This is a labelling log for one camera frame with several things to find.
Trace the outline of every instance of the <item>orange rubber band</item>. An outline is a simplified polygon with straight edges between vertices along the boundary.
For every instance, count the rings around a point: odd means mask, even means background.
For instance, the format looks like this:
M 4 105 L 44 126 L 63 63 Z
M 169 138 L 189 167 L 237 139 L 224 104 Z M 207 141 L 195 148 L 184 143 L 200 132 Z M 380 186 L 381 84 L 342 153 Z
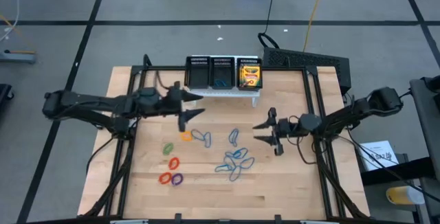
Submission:
M 191 132 L 189 132 L 189 131 L 185 131 L 185 132 L 180 133 L 180 137 L 185 142 L 190 142 L 193 140 L 193 136 L 191 135 Z
M 170 183 L 171 181 L 171 172 L 164 172 L 162 175 L 159 176 L 159 182 L 161 184 Z
M 170 162 L 168 163 L 168 167 L 170 168 L 170 170 L 174 170 L 179 166 L 179 164 L 180 164 L 179 158 L 174 157 L 170 159 Z

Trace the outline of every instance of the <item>black container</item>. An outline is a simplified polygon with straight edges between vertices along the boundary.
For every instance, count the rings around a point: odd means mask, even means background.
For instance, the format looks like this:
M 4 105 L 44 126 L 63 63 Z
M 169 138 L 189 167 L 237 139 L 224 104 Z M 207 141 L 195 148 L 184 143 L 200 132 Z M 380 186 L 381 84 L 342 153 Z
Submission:
M 188 56 L 185 64 L 185 86 L 190 89 L 207 89 L 210 82 L 210 57 Z
M 235 58 L 211 58 L 210 86 L 213 89 L 231 89 L 235 86 Z
M 260 84 L 259 86 L 240 86 L 240 74 L 241 74 L 241 66 L 248 65 L 248 66 L 258 66 L 260 67 Z M 236 60 L 236 87 L 239 88 L 239 90 L 249 90 L 249 91 L 258 91 L 259 89 L 263 88 L 263 69 L 262 66 L 263 61 L 260 58 L 238 58 Z

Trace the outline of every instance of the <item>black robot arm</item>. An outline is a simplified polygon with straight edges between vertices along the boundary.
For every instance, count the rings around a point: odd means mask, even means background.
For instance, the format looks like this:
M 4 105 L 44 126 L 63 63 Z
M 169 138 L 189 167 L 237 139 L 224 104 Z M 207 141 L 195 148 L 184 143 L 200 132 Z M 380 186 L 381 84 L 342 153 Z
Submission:
M 374 90 L 366 98 L 355 100 L 350 106 L 324 118 L 314 114 L 302 114 L 297 123 L 290 122 L 287 118 L 280 119 L 277 123 L 276 109 L 272 107 L 266 122 L 254 127 L 254 129 L 272 127 L 272 135 L 256 136 L 255 138 L 274 146 L 275 155 L 282 155 L 284 152 L 280 138 L 304 137 L 312 133 L 316 137 L 330 139 L 339 135 L 344 127 L 356 127 L 360 120 L 371 115 L 385 117 L 396 114 L 403 105 L 396 90 L 384 87 Z
M 182 111 L 182 101 L 200 100 L 203 97 L 180 89 L 175 82 L 168 87 L 166 96 L 161 96 L 156 88 L 139 89 L 129 96 L 114 98 L 90 96 L 71 91 L 55 91 L 45 94 L 43 113 L 51 120 L 75 118 L 88 122 L 98 128 L 106 128 L 113 136 L 127 138 L 129 122 L 136 118 L 178 115 L 181 132 L 185 131 L 185 123 L 205 109 Z M 111 116 L 97 111 L 108 111 Z

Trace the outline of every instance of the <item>purple rubber band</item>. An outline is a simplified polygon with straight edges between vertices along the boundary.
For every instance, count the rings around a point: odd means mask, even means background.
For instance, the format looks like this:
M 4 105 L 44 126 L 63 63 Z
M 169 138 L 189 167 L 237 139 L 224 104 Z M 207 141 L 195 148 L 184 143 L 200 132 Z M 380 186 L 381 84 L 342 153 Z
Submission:
M 180 181 L 175 181 L 175 178 L 176 177 L 178 177 L 178 178 L 180 178 Z M 181 174 L 181 173 L 176 173 L 176 174 L 174 174 L 172 177 L 171 177 L 171 183 L 174 185 L 174 186 L 178 186 L 179 184 L 181 184 L 182 182 L 184 181 L 184 176 Z

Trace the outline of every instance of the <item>table leg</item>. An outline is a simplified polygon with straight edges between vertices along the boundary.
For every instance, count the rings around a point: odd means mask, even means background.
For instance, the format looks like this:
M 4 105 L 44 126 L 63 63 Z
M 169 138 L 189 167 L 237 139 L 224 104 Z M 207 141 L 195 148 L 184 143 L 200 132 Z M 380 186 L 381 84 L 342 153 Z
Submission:
M 258 99 L 259 97 L 253 97 L 252 98 L 252 107 L 256 107 L 256 104 L 258 103 L 258 101 L 259 101 L 259 99 Z

